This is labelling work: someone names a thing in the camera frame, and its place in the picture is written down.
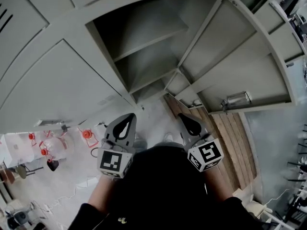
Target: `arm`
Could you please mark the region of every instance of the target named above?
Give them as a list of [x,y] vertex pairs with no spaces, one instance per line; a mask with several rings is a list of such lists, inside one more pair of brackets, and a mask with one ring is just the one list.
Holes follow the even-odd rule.
[[207,189],[213,194],[217,202],[223,202],[232,197],[231,190],[227,187],[217,166],[204,171],[203,175]]
[[101,175],[99,182],[92,192],[88,204],[95,207],[98,211],[107,214],[108,213],[108,203],[114,191],[114,186],[116,184],[115,180]]

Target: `cable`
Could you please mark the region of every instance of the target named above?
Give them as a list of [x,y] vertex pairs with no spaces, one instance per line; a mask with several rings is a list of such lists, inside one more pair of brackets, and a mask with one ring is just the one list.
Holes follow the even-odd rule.
[[269,204],[272,200],[278,200],[278,199],[280,199],[280,198],[282,197],[282,195],[283,195],[286,191],[288,191],[288,189],[284,190],[284,192],[283,192],[278,198],[271,198],[271,199],[269,200],[269,202],[266,203],[265,205]]
[[64,229],[63,227],[65,227],[65,228],[67,228],[68,229],[68,227],[67,226],[65,226],[64,224],[62,224],[62,223],[60,223],[60,222],[58,222],[57,221],[57,227],[59,228],[59,229]]
[[40,209],[40,210],[42,211],[42,213],[44,214],[45,218],[48,219],[48,216],[47,216],[46,213],[45,213],[45,212],[48,212],[48,211],[45,210],[45,209],[43,209],[43,208],[39,205],[39,203],[36,202],[35,200],[33,200],[32,202],[33,202],[33,204],[36,203],[36,207],[37,207],[38,209]]
[[97,158],[97,156],[94,156],[94,155],[92,154],[92,152],[93,152],[95,149],[98,149],[98,148],[93,148],[93,149],[91,150],[91,155],[92,155],[92,157]]
[[56,206],[58,206],[58,205],[61,205],[61,203],[59,202],[60,199],[62,199],[62,198],[72,199],[73,197],[75,197],[75,196],[76,196],[76,189],[77,189],[77,188],[83,188],[83,189],[88,188],[88,180],[89,180],[89,179],[93,179],[93,178],[97,178],[98,176],[99,176],[99,175],[94,176],[94,177],[87,177],[87,178],[86,178],[86,187],[75,185],[74,193],[73,193],[72,196],[70,196],[70,197],[66,197],[66,196],[59,197],[58,199],[55,200],[56,203],[51,205],[51,207],[49,208],[49,210],[52,210],[54,207],[56,207]]

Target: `gray cabinet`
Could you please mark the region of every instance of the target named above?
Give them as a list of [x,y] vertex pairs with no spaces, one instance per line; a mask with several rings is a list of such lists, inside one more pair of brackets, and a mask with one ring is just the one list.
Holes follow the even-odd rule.
[[169,80],[180,81],[180,61],[216,1],[142,0],[91,22],[136,105],[163,96]]
[[0,80],[21,50],[46,25],[28,0],[0,0]]
[[305,56],[268,1],[222,0],[182,62],[189,86],[175,98],[189,108],[201,102],[210,114],[294,105],[286,64]]
[[119,94],[61,41],[31,67],[4,103],[0,133],[56,126],[37,126],[40,120],[77,125],[118,98]]

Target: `wooden floor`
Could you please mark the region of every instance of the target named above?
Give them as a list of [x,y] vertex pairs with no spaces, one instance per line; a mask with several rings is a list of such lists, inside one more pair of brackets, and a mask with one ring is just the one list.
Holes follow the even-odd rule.
[[171,95],[164,99],[176,117],[179,113],[192,114],[202,119],[214,138],[219,138],[224,159],[218,168],[233,192],[244,189],[257,176],[255,162],[239,114],[208,115],[204,108],[188,109]]

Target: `cabinet shelf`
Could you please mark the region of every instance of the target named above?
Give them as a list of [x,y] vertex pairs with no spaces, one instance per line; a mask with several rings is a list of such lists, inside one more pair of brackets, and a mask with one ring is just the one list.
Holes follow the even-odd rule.
[[156,100],[166,94],[162,80],[155,81],[132,94],[137,105]]
[[163,0],[137,2],[94,23],[114,62],[188,28]]
[[123,58],[116,67],[128,92],[134,93],[175,71],[177,64],[168,43],[163,41]]

